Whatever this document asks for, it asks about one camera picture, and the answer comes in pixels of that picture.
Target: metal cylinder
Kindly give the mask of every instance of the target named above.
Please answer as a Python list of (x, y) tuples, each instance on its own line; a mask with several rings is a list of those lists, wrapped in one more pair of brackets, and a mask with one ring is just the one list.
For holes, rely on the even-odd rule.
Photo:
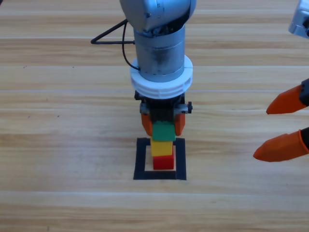
[(134, 37), (143, 78), (168, 82), (181, 76), (184, 71), (185, 26), (172, 34), (152, 38), (134, 30)]

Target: green block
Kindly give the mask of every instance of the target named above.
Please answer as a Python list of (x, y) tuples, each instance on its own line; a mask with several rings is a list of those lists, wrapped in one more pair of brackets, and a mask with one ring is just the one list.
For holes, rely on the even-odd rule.
[(153, 124), (153, 140), (175, 141), (175, 125), (170, 122), (157, 121)]

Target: red block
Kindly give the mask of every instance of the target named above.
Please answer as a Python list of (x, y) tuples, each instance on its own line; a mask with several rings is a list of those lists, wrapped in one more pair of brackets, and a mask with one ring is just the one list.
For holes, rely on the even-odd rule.
[(157, 156), (154, 159), (154, 170), (173, 170), (174, 169), (174, 149), (170, 156)]

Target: stacked blocks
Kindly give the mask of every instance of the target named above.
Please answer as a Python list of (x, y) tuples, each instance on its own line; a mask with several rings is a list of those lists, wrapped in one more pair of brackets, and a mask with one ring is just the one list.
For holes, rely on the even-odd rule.
[(175, 140), (174, 124), (167, 121), (156, 121), (153, 124), (151, 155), (154, 160), (154, 170), (174, 169), (173, 141)]
[(153, 140), (175, 141), (175, 125), (167, 121), (156, 121), (153, 124)]

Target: wood grain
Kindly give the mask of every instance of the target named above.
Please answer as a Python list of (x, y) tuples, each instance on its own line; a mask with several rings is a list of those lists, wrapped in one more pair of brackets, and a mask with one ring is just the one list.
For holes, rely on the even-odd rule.
[[(120, 47), (90, 44), (123, 20), (119, 1), (4, 0), (0, 231), (307, 232), (309, 156), (252, 157), (308, 126), (308, 110), (265, 113), (309, 72), (308, 41), (287, 31), (296, 4), (198, 1), (186, 33), (188, 180), (134, 181), (146, 133), (129, 67)], [(130, 60), (134, 49), (126, 45)]]

